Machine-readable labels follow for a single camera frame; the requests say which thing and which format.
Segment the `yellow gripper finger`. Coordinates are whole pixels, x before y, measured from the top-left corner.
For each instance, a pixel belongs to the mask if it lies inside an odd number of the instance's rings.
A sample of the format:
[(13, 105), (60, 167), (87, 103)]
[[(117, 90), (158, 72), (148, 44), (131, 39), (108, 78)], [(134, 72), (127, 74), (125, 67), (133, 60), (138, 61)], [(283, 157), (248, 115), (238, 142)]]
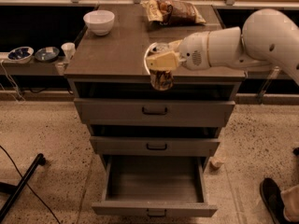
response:
[(149, 70), (173, 71), (185, 62), (178, 52), (173, 50), (156, 53), (146, 58), (146, 65)]
[(169, 43), (169, 48), (174, 51), (178, 51), (178, 47), (179, 47), (180, 43), (181, 43), (181, 40), (172, 41)]

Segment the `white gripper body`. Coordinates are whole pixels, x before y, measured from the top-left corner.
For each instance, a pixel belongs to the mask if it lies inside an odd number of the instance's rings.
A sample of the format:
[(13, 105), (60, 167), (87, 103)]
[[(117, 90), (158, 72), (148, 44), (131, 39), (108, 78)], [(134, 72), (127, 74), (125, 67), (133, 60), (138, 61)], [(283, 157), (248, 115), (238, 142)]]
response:
[(178, 50), (182, 65), (189, 70), (206, 70), (210, 67), (207, 59), (208, 32), (186, 36)]

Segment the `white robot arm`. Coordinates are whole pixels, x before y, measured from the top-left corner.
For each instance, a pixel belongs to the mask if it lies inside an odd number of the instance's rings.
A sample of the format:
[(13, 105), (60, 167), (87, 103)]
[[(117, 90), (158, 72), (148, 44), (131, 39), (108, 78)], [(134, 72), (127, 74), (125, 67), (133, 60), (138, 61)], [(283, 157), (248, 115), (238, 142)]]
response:
[(182, 66), (207, 70), (225, 66), (258, 71), (277, 66), (299, 84), (299, 28), (278, 10), (252, 13), (244, 25), (199, 32), (170, 43), (153, 43), (144, 55), (148, 72), (167, 74)]

